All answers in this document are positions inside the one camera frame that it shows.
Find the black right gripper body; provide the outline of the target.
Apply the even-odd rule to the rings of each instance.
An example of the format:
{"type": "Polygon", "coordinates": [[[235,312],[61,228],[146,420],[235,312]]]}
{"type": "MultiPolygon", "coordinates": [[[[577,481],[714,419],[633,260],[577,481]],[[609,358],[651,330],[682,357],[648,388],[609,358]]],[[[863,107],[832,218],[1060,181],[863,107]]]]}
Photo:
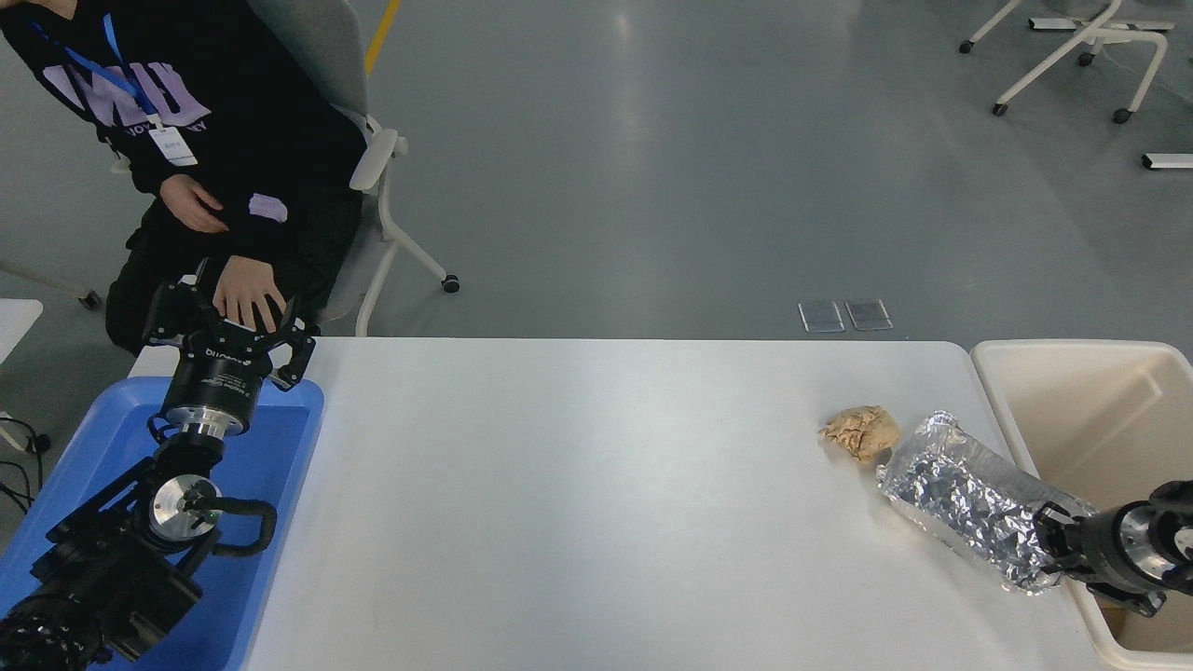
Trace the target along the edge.
{"type": "Polygon", "coordinates": [[[1088,585],[1109,585],[1117,590],[1137,590],[1136,577],[1121,549],[1121,512],[1081,517],[1070,533],[1078,553],[1078,579],[1088,585]]]}

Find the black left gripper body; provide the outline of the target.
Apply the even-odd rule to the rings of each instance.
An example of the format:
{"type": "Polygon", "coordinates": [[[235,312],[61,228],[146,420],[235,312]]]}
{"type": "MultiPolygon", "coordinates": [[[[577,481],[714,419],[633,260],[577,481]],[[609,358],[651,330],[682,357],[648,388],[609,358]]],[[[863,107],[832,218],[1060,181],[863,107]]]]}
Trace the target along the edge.
{"type": "Polygon", "coordinates": [[[171,423],[197,415],[223,415],[225,423],[248,423],[272,364],[264,338],[231,322],[185,336],[180,358],[163,400],[171,423]]]}

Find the person's left hand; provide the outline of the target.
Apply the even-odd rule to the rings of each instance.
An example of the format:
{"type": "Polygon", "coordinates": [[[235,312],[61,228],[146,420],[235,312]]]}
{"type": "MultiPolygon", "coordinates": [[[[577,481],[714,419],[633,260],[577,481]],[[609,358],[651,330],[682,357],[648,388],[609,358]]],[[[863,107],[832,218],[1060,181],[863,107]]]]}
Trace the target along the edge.
{"type": "Polygon", "coordinates": [[[274,310],[285,310],[268,263],[229,256],[214,285],[214,309],[221,318],[256,332],[273,333],[278,328],[274,310]]]}

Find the person's right hand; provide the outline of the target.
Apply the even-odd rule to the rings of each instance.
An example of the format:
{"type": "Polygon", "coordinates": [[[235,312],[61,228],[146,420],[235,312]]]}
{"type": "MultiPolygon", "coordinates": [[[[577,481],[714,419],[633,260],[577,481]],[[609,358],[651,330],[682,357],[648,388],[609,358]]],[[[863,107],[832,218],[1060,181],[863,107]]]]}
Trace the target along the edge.
{"type": "Polygon", "coordinates": [[[225,222],[217,216],[223,204],[196,179],[186,174],[171,176],[161,183],[157,195],[168,213],[190,230],[200,234],[227,233],[225,222]]]}

